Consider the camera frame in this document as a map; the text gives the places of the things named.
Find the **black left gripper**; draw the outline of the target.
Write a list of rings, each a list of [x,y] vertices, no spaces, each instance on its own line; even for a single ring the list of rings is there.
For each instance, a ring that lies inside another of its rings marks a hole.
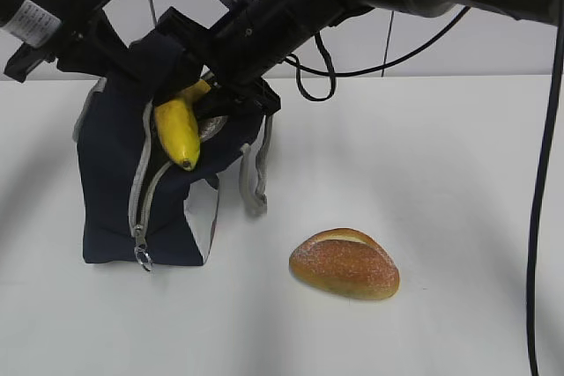
[[[96,77],[145,80],[142,60],[124,44],[105,6],[112,0],[1,0],[1,28],[20,40],[4,75],[23,83],[41,63]]]

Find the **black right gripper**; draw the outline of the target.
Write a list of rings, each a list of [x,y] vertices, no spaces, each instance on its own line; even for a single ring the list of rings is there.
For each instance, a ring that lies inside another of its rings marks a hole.
[[[263,75],[307,40],[315,40],[329,79],[335,78],[320,35],[334,19],[335,0],[254,0],[228,10],[210,28],[169,8],[157,24],[161,34],[154,34],[163,64],[152,104],[160,106],[191,86],[198,122],[260,116],[264,107],[280,105]],[[211,85],[198,81],[204,67],[211,73]]]

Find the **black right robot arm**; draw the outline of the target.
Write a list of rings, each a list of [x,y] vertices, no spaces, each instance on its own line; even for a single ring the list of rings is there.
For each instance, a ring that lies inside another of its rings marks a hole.
[[[255,109],[271,115],[279,96],[264,75],[298,47],[375,9],[435,18],[456,5],[480,9],[516,20],[551,26],[560,23],[563,0],[219,0],[226,14],[204,27],[176,9],[159,19],[160,33],[177,41],[182,53],[158,100],[168,100],[195,84],[203,69],[211,73],[211,98],[204,114],[214,116]]]

